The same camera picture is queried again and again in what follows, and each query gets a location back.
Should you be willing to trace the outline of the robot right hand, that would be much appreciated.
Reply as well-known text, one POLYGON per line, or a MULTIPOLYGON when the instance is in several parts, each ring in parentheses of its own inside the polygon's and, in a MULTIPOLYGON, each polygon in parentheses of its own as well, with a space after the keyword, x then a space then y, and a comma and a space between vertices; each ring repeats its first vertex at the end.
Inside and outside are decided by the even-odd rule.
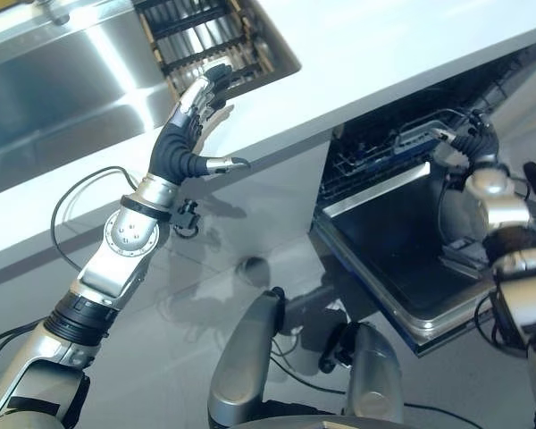
POLYGON ((430 134, 465 156, 471 167, 479 164, 499 164, 499 140, 486 115, 474 109, 467 115, 471 127, 466 134, 455 134, 442 128, 431 128, 430 134))

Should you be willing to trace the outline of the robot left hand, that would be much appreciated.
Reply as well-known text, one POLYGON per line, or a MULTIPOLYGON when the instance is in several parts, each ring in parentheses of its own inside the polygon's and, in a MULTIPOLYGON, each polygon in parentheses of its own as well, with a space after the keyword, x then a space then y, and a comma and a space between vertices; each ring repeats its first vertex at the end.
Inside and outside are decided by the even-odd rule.
POLYGON ((158 135, 148 172, 175 185, 188 178, 248 168, 241 157, 204 157, 194 153, 203 125, 226 105, 232 68, 219 63, 200 75, 182 94, 158 135))

